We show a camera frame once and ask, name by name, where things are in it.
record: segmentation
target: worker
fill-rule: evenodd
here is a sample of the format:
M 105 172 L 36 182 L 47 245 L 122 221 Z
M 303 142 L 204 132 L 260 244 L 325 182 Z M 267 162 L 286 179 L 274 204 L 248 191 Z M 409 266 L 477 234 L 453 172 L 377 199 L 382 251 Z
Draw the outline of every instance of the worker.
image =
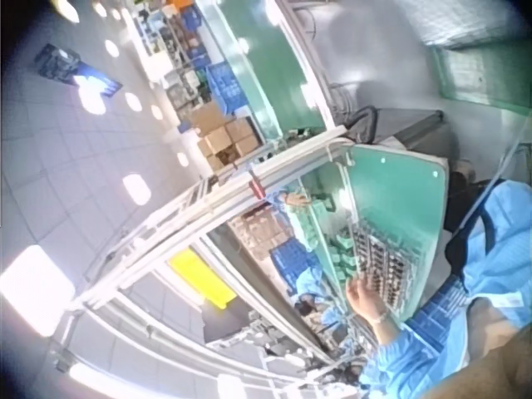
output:
M 310 267 L 296 280 L 294 307 L 308 322 L 313 331 L 322 331 L 340 321 L 341 314 L 328 296 L 323 284 L 323 271 L 319 267 Z
M 438 354 L 427 351 L 410 330 L 394 321 L 380 296 L 371 289 L 367 276 L 356 276 L 346 286 L 352 310 L 372 325 L 377 336 L 379 348 L 371 363 L 372 371 L 380 374 L 378 378 L 373 374 L 372 382 L 382 383 L 389 397 L 422 397 L 468 364 L 478 364 L 478 359 L 493 364 L 490 359 L 495 355 L 486 356 L 488 352 L 507 344 L 532 322 L 532 189 L 514 181 L 499 182 L 487 195 L 478 215 L 484 216 L 473 218 L 471 227 L 465 229 L 463 267 L 452 268 L 464 284 L 468 302 L 452 318 Z M 530 372 L 530 366 L 514 367 L 513 372 L 523 370 Z M 467 369 L 461 373 L 468 374 Z M 459 375 L 451 380 L 457 379 L 463 381 Z M 445 391 L 445 387 L 437 387 L 428 397 L 458 397 L 442 396 L 441 389 Z M 488 397 L 476 393 L 472 396 Z

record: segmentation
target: blue sleeve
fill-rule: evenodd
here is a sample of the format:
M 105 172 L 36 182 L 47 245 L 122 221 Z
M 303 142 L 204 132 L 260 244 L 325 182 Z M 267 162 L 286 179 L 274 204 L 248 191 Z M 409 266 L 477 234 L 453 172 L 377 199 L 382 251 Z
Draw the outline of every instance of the blue sleeve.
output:
M 377 365 L 387 375 L 387 394 L 412 399 L 436 358 L 408 330 L 388 345 L 379 347 Z
M 288 193 L 287 191 L 283 191 L 283 190 L 275 191 L 275 192 L 273 192 L 271 194 L 266 195 L 266 200 L 271 205 L 273 205 L 275 208 L 284 211 L 285 203 L 282 200 L 279 199 L 279 196 L 281 194 L 287 194 L 287 193 Z

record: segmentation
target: ceiling light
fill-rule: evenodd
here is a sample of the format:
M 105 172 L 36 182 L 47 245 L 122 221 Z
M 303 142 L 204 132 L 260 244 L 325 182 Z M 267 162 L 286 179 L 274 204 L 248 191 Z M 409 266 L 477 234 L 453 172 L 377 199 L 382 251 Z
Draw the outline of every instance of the ceiling light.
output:
M 75 291 L 39 245 L 27 247 L 0 276 L 0 293 L 43 337 L 56 331 Z
M 229 374 L 218 376 L 219 399 L 246 399 L 244 384 L 240 378 Z
M 94 11 L 96 11 L 100 17 L 107 17 L 106 8 L 103 7 L 100 2 L 94 2 L 92 6 L 94 7 Z
M 111 54 L 111 57 L 116 58 L 120 55 L 118 47 L 111 40 L 106 40 L 106 50 L 109 54 Z
M 52 0 L 53 7 L 70 22 L 80 23 L 77 11 L 67 0 Z
M 133 93 L 126 93 L 127 105 L 135 112 L 142 111 L 142 104 L 140 103 L 139 97 L 135 96 Z
M 151 113 L 153 114 L 154 118 L 158 119 L 159 121 L 162 121 L 163 112 L 158 106 L 151 106 Z
M 177 153 L 177 160 L 180 162 L 181 166 L 186 168 L 189 165 L 189 158 L 182 152 Z
M 237 41 L 239 43 L 240 51 L 243 54 L 247 54 L 249 52 L 249 43 L 246 39 L 243 37 L 239 37 L 239 40 Z
M 137 205 L 145 205 L 151 198 L 151 190 L 140 175 L 128 175 L 124 179 L 127 192 Z
M 113 15 L 113 18 L 115 18 L 117 21 L 120 21 L 122 19 L 122 16 L 120 15 L 120 13 L 118 12 L 116 8 L 113 8 L 111 10 L 111 14 Z

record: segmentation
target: fluorescent light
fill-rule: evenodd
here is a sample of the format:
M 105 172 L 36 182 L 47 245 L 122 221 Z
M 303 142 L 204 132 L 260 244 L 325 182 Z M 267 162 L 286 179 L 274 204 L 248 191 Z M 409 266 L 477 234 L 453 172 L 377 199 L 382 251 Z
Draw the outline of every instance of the fluorescent light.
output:
M 127 192 L 137 205 L 145 205 L 151 198 L 151 190 L 140 175 L 128 175 L 124 179 Z
M 106 8 L 103 7 L 100 2 L 94 2 L 92 6 L 94 7 L 94 11 L 96 11 L 100 17 L 107 17 Z
M 239 43 L 240 51 L 243 54 L 247 54 L 249 52 L 249 43 L 248 43 L 248 41 L 246 39 L 244 39 L 243 37 L 239 37 L 237 42 Z
M 123 381 L 117 377 L 100 372 L 84 363 L 76 363 L 68 375 L 90 389 L 113 399 L 172 399 L 167 395 L 153 392 L 138 385 Z
M 76 9 L 67 0 L 52 0 L 52 4 L 56 11 L 68 21 L 80 23 Z
M 180 165 L 186 168 L 189 165 L 189 158 L 182 152 L 177 153 L 177 160 L 180 162 Z
M 281 22 L 281 10 L 279 10 L 274 0 L 266 0 L 266 17 L 275 27 Z
M 186 299 L 193 304 L 201 306 L 205 302 L 205 297 L 190 286 L 181 278 L 170 266 L 164 264 L 157 269 L 160 276 L 166 280 L 168 284 L 175 288 L 175 290 L 182 294 Z
M 43 337 L 50 337 L 75 293 L 39 245 L 27 247 L 0 276 L 0 293 Z
M 153 114 L 154 118 L 156 118 L 159 121 L 162 121 L 163 112 L 160 110 L 158 106 L 151 106 L 151 113 Z
M 218 375 L 219 399 L 246 399 L 244 384 L 240 378 L 229 374 Z
M 106 50 L 109 54 L 111 54 L 111 57 L 116 58 L 120 55 L 118 47 L 111 40 L 106 40 Z
M 142 104 L 140 103 L 139 97 L 135 96 L 133 93 L 126 93 L 126 102 L 127 105 L 135 112 L 142 111 Z
M 305 97 L 305 102 L 307 103 L 308 108 L 316 108 L 318 104 L 316 103 L 311 86 L 308 83 L 303 83 L 301 85 L 301 91 L 303 92 L 303 97 Z
M 117 21 L 120 21 L 122 19 L 122 16 L 120 15 L 120 13 L 118 12 L 118 10 L 116 8 L 113 8 L 111 10 L 111 14 L 112 14 L 113 18 L 115 18 Z

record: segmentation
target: blue plastic crate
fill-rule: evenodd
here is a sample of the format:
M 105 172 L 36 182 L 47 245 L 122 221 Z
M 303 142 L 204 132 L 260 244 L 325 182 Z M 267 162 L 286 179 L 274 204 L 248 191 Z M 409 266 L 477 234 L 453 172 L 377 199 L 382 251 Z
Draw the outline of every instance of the blue plastic crate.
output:
M 464 285 L 454 274 L 432 298 L 418 309 L 406 327 L 434 353 L 441 353 L 449 335 L 451 320 L 467 301 Z
M 201 26 L 201 14 L 195 6 L 184 8 L 180 14 L 181 21 L 188 31 L 195 32 Z
M 241 106 L 248 104 L 248 99 L 228 62 L 209 65 L 205 68 L 205 72 L 213 98 L 224 115 L 232 114 Z
M 302 272 L 310 267 L 321 268 L 318 256 L 314 252 L 307 252 L 295 238 L 272 249 L 270 255 L 275 268 L 290 287 L 291 294 L 297 292 L 296 280 Z

